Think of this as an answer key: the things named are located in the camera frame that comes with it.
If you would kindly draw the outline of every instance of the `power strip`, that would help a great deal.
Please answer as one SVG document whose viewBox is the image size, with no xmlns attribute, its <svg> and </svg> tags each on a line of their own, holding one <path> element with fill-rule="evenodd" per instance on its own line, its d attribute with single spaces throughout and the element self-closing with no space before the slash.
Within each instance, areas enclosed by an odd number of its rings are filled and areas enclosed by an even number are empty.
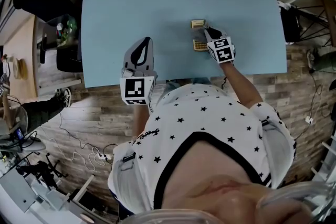
<svg viewBox="0 0 336 224">
<path fill-rule="evenodd" d="M 98 157 L 100 158 L 100 159 L 102 159 L 102 160 L 106 160 L 106 158 L 107 159 L 112 159 L 112 155 L 111 154 L 100 154 L 100 155 L 98 155 Z"/>
<path fill-rule="evenodd" d="M 309 125 L 313 124 L 313 118 L 306 116 L 305 122 L 307 122 Z"/>
</svg>

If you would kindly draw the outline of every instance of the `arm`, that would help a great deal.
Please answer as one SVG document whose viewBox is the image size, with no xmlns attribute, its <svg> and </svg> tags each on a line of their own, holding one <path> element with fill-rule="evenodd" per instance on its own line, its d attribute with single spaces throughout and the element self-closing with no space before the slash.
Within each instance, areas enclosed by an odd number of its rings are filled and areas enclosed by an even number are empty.
<svg viewBox="0 0 336 224">
<path fill-rule="evenodd" d="M 143 130 L 145 130 L 146 122 L 149 118 L 149 111 L 147 105 L 134 106 L 134 121 L 133 121 L 133 136 L 137 138 Z"/>
<path fill-rule="evenodd" d="M 254 85 L 245 78 L 232 63 L 221 63 L 220 67 L 242 105 L 251 108 L 254 104 L 263 101 L 256 87 L 254 87 Z"/>
<path fill-rule="evenodd" d="M 11 129 L 13 128 L 13 119 L 10 113 L 7 94 L 8 94 L 7 91 L 4 91 L 3 96 L 2 96 L 2 102 L 4 106 L 4 120 L 6 121 L 8 128 Z"/>
</svg>

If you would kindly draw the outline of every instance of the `black pants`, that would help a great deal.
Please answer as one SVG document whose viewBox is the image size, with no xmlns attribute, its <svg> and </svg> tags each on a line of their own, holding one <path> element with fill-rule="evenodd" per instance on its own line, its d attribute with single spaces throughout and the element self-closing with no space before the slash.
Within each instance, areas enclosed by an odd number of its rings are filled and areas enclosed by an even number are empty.
<svg viewBox="0 0 336 224">
<path fill-rule="evenodd" d="M 64 108 L 64 102 L 60 97 L 53 97 L 48 101 L 23 104 L 22 107 L 28 115 L 28 133 L 42 124 L 48 122 Z"/>
</svg>

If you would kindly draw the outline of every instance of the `yellow object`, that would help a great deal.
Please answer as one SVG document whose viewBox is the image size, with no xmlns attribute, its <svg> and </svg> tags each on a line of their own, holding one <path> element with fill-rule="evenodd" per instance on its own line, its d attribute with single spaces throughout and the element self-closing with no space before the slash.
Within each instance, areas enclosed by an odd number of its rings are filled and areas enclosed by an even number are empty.
<svg viewBox="0 0 336 224">
<path fill-rule="evenodd" d="M 192 20 L 191 21 L 191 28 L 198 28 L 203 27 L 205 24 L 205 20 Z M 194 50 L 196 51 L 206 51 L 208 50 L 208 47 L 206 46 L 206 43 L 199 42 L 197 40 L 193 40 L 194 44 Z"/>
</svg>

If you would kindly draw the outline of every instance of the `white equipment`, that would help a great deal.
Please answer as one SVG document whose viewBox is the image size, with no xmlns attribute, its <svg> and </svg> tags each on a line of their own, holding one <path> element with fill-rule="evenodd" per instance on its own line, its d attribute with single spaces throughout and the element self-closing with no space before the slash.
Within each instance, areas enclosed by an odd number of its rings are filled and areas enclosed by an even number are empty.
<svg viewBox="0 0 336 224">
<path fill-rule="evenodd" d="M 120 90 L 121 99 L 127 105 L 150 104 L 157 78 L 153 69 L 153 41 L 145 37 L 137 41 L 124 56 Z"/>
<path fill-rule="evenodd" d="M 204 34 L 210 55 L 217 63 L 232 62 L 235 59 L 235 46 L 225 31 L 207 26 Z"/>
</svg>

